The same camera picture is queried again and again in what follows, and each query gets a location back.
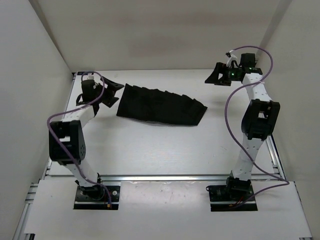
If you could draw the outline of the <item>black pleated skirt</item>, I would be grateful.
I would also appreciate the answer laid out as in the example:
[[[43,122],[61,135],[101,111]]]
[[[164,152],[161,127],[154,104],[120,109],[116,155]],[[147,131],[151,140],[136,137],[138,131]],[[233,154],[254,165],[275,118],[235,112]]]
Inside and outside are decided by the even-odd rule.
[[[145,122],[197,126],[207,109],[184,94],[126,84],[116,115]]]

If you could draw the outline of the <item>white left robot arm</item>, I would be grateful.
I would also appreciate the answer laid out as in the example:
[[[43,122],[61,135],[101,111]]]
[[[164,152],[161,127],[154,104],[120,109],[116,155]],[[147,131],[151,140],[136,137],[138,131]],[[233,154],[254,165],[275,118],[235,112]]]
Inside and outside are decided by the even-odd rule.
[[[75,108],[60,113],[62,119],[54,121],[57,114],[47,120],[49,132],[49,157],[53,162],[67,168],[76,178],[76,183],[84,195],[94,201],[111,200],[108,188],[102,184],[98,172],[94,171],[86,160],[86,144],[83,134],[84,126],[98,114],[100,104],[111,108],[117,101],[116,92],[124,88],[100,76],[101,83],[95,81],[95,72],[84,72],[81,94],[75,101]]]

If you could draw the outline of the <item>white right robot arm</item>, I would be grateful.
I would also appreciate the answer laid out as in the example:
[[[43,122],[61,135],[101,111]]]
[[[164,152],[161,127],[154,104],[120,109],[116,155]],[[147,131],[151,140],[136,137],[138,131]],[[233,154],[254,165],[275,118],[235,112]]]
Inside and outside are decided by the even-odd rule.
[[[226,197],[236,200],[250,192],[258,151],[273,133],[281,106],[268,95],[263,72],[256,67],[255,54],[243,53],[240,61],[232,51],[226,56],[227,62],[218,62],[205,83],[230,86],[232,82],[241,82],[248,95],[249,105],[241,121],[243,138],[240,153],[224,188]]]

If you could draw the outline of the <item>left blue label sticker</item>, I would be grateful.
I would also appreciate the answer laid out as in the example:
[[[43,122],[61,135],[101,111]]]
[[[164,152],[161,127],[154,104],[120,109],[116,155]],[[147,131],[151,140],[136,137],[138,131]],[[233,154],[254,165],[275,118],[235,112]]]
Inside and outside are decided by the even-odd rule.
[[[92,72],[92,71],[78,71],[77,72],[78,76],[93,75],[93,74],[94,74],[94,72]]]

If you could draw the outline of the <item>front aluminium rail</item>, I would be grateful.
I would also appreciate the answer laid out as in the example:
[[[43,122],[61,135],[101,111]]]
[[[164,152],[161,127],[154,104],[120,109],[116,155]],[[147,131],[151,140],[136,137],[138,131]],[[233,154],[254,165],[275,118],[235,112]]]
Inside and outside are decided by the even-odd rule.
[[[223,181],[227,175],[191,174],[191,175],[103,175],[105,182],[172,182],[172,181]]]

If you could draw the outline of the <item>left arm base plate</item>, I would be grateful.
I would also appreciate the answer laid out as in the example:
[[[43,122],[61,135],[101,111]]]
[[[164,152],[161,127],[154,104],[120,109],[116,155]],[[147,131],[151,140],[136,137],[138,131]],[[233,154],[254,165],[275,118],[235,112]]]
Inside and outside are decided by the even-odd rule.
[[[74,210],[118,210],[121,186],[107,185],[109,194],[100,186],[80,187],[75,193]]]

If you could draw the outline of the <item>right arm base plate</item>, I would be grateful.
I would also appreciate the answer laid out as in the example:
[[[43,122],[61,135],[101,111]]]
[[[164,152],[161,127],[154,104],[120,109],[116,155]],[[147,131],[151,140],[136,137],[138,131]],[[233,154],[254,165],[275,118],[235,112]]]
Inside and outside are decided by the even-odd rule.
[[[228,177],[226,184],[208,185],[211,212],[255,212],[258,210],[251,180]]]

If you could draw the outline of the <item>left aluminium frame rail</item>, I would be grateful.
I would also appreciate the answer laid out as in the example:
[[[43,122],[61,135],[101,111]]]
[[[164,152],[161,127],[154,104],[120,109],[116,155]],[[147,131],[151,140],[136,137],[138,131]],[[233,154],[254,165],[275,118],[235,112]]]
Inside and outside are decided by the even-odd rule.
[[[32,183],[29,187],[29,190],[27,192],[27,195],[24,201],[23,211],[12,238],[13,240],[34,240],[35,239],[35,234],[25,233],[25,228],[28,222],[29,215],[31,213],[32,204],[36,197],[38,185],[39,185],[38,183]]]

